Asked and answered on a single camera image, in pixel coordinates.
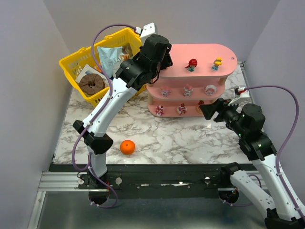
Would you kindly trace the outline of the pink bear donut toy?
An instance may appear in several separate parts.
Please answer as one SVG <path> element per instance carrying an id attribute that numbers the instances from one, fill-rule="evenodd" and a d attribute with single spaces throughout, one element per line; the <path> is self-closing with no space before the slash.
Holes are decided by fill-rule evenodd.
<path id="1" fill-rule="evenodd" d="M 198 113 L 202 113 L 202 111 L 201 111 L 201 109 L 200 109 L 200 106 L 201 106 L 201 105 L 204 105 L 204 101 L 203 101 L 203 100 L 200 100 L 200 101 L 198 102 L 198 104 L 197 104 L 196 111 L 197 111 Z"/>

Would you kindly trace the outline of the red strawberry figure toy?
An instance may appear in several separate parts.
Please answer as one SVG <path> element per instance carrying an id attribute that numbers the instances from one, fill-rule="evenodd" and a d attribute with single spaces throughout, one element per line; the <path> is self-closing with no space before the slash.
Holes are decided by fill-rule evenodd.
<path id="1" fill-rule="evenodd" d="M 195 68 L 197 67 L 198 62 L 196 59 L 191 59 L 188 62 L 188 65 L 185 67 L 188 71 L 193 72 L 195 70 Z"/>

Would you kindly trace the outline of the pink bear strawberry toy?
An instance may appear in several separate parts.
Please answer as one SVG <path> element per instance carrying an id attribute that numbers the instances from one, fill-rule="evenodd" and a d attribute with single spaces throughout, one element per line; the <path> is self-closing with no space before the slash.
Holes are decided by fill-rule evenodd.
<path id="1" fill-rule="evenodd" d="M 162 105 L 158 105 L 155 110 L 156 116 L 164 115 L 164 107 Z"/>

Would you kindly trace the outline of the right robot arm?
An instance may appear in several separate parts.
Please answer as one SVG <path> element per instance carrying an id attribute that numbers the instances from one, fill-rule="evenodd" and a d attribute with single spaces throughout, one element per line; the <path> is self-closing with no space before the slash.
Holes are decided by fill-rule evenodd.
<path id="1" fill-rule="evenodd" d="M 210 120 L 214 113 L 218 113 L 214 121 L 225 122 L 226 127 L 237 134 L 240 149 L 261 175 L 268 192 L 252 181 L 236 162 L 221 168 L 220 180 L 232 184 L 247 196 L 263 215 L 268 229 L 303 229 L 305 206 L 294 191 L 285 189 L 290 184 L 276 162 L 279 153 L 262 131 L 265 116 L 261 107 L 246 104 L 241 112 L 237 112 L 238 106 L 229 103 L 230 100 L 219 98 L 199 107 L 205 119 Z"/>

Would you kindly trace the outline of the white ring pink figure toy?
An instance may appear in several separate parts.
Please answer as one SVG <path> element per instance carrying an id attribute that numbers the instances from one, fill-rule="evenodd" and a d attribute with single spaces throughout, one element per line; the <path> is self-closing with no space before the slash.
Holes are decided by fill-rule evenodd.
<path id="1" fill-rule="evenodd" d="M 207 96 L 212 96 L 217 92 L 217 87 L 215 85 L 207 85 L 205 88 L 205 94 Z"/>

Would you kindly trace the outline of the small yellow minion toy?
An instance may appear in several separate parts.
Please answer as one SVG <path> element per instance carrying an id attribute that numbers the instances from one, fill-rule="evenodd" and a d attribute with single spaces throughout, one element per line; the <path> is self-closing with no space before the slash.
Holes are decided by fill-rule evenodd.
<path id="1" fill-rule="evenodd" d="M 216 58 L 213 62 L 212 70 L 217 71 L 219 69 L 219 66 L 222 65 L 222 58 Z"/>

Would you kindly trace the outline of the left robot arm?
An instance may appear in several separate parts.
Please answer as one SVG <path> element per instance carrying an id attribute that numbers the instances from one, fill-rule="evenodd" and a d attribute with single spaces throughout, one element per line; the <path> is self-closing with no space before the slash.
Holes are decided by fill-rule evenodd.
<path id="1" fill-rule="evenodd" d="M 172 66 L 171 47 L 168 39 L 161 35 L 153 34 L 146 38 L 140 51 L 120 64 L 108 92 L 90 115 L 73 123 L 89 151 L 85 169 L 96 180 L 107 172 L 106 152 L 113 145 L 113 140 L 106 134 L 109 124 L 143 85 L 156 82 L 160 71 Z"/>

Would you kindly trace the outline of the pink round planet toy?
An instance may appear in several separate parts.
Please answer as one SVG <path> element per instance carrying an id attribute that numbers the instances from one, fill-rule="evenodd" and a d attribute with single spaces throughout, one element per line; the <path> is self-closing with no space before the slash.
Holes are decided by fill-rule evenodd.
<path id="1" fill-rule="evenodd" d="M 161 87 L 160 90 L 163 97 L 169 96 L 172 92 L 171 88 L 168 86 Z"/>

